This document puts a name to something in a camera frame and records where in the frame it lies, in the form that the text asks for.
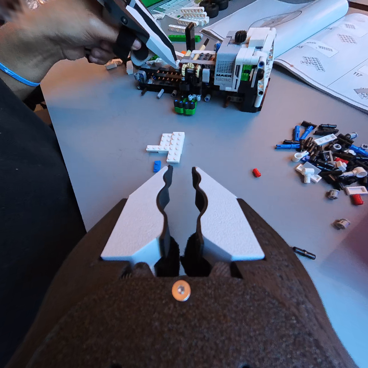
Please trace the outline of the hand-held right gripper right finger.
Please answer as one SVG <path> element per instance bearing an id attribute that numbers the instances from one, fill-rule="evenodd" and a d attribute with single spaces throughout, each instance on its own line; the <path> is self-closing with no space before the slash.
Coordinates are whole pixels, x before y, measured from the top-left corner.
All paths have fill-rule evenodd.
<path id="1" fill-rule="evenodd" d="M 219 261 L 264 259 L 238 198 L 199 167 L 192 168 L 192 180 L 200 211 L 196 226 L 200 257 L 211 266 Z"/>

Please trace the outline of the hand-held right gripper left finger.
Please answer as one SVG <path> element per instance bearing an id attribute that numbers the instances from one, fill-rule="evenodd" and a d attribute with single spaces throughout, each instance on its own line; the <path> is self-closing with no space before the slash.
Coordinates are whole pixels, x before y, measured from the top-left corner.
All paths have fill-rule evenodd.
<path id="1" fill-rule="evenodd" d="M 163 167 L 129 195 L 112 233 L 100 255 L 103 260 L 128 261 L 131 266 L 144 262 L 155 276 L 170 250 L 168 219 L 164 211 L 169 202 L 168 188 L 173 167 Z"/>

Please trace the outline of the lego truck model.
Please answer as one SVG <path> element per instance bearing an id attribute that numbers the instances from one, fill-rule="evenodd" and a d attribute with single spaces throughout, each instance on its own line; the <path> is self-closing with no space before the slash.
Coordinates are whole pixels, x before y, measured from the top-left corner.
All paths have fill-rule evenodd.
<path id="1" fill-rule="evenodd" d="M 275 39 L 276 29 L 270 27 L 230 31 L 215 51 L 189 50 L 177 67 L 159 58 L 147 61 L 134 73 L 137 87 L 174 98 L 201 95 L 206 102 L 219 92 L 225 104 L 234 102 L 242 112 L 259 112 L 273 67 Z"/>

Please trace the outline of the white lego plate assembly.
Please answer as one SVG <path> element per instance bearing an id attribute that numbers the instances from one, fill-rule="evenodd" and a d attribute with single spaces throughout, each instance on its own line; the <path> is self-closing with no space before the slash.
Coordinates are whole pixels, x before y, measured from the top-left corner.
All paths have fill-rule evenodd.
<path id="1" fill-rule="evenodd" d="M 163 133 L 159 145 L 147 145 L 147 152 L 167 154 L 167 163 L 179 163 L 185 140 L 184 132 Z"/>

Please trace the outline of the person's left forearm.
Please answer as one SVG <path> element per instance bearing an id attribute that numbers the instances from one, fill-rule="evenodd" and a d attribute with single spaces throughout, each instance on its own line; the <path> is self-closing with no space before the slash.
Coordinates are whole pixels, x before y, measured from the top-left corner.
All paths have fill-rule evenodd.
<path id="1" fill-rule="evenodd" d="M 21 100 L 25 100 L 37 87 L 26 85 L 4 71 L 0 71 L 2 81 L 13 91 Z"/>

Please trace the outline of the green lego beam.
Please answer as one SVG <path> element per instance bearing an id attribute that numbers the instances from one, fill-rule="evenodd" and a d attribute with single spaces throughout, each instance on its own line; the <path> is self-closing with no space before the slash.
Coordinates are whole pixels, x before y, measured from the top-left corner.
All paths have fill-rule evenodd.
<path id="1" fill-rule="evenodd" d="M 186 42 L 186 36 L 185 34 L 169 34 L 168 38 L 171 42 Z M 195 42 L 198 43 L 202 40 L 203 35 L 202 34 L 195 34 L 194 39 Z"/>

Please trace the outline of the green and black lego assembly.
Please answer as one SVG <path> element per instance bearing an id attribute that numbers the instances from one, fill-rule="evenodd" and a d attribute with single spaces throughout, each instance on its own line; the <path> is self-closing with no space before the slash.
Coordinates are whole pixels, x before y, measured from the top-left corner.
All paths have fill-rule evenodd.
<path id="1" fill-rule="evenodd" d="M 190 94 L 187 97 L 177 96 L 174 98 L 174 111 L 177 114 L 183 114 L 187 116 L 192 116 L 196 112 L 196 105 L 198 100 L 200 100 L 201 95 Z"/>

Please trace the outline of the small black lego pin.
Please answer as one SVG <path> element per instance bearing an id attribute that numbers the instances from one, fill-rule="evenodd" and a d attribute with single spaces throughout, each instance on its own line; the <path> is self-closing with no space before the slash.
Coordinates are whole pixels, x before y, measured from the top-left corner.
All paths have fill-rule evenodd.
<path id="1" fill-rule="evenodd" d="M 306 257 L 306 258 L 311 259 L 311 260 L 316 259 L 316 255 L 311 253 L 311 252 L 308 252 L 306 250 L 303 250 L 303 249 L 295 247 L 295 246 L 292 249 L 293 249 L 294 253 L 297 254 L 297 255 Z"/>

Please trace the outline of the pile of small lego pieces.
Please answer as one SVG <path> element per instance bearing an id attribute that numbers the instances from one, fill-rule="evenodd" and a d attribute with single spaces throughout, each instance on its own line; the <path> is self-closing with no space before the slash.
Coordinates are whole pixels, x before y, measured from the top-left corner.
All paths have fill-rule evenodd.
<path id="1" fill-rule="evenodd" d="M 295 171 L 305 184 L 324 180 L 347 196 L 368 194 L 367 144 L 355 144 L 356 132 L 339 133 L 335 124 L 303 121 L 293 129 L 292 139 L 275 146 L 276 150 L 291 150 L 291 159 L 298 163 Z"/>

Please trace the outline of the person's left hand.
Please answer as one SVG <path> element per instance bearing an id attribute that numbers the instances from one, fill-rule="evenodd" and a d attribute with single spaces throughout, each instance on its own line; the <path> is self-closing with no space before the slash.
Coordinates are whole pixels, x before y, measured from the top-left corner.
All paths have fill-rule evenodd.
<path id="1" fill-rule="evenodd" d="M 12 11 L 1 26 L 1 64 L 33 83 L 61 60 L 85 57 L 103 65 L 113 58 L 119 30 L 105 20 L 97 1 L 47 1 L 35 10 Z"/>

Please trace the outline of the sticker sheet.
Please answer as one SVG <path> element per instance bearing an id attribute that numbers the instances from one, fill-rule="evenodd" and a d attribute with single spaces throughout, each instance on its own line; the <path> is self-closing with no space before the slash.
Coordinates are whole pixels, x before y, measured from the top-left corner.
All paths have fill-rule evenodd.
<path id="1" fill-rule="evenodd" d="M 180 13 L 180 9 L 186 6 L 190 1 L 187 0 L 165 0 L 159 1 L 158 3 L 149 7 L 151 13 L 165 13 L 177 17 Z"/>

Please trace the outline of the blue wristband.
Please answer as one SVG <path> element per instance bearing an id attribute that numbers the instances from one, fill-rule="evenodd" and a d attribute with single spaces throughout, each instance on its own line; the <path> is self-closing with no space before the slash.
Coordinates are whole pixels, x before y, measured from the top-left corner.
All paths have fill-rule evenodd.
<path id="1" fill-rule="evenodd" d="M 9 75 L 10 77 L 12 77 L 13 79 L 19 81 L 22 84 L 25 84 L 27 86 L 31 86 L 31 87 L 37 87 L 39 86 L 40 83 L 35 83 L 32 82 L 30 80 L 27 80 L 23 77 L 21 77 L 20 75 L 18 75 L 17 73 L 15 73 L 14 71 L 10 70 L 8 67 L 6 67 L 4 64 L 0 63 L 0 69 L 6 73 L 7 75 Z"/>

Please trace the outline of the open instruction booklet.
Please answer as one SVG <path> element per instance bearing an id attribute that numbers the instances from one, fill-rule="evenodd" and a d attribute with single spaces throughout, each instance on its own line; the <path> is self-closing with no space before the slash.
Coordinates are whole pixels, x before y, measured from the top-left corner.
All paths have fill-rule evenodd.
<path id="1" fill-rule="evenodd" d="M 345 0 L 259 0 L 201 32 L 222 41 L 229 31 L 276 29 L 274 62 L 316 89 L 368 111 L 368 16 Z"/>

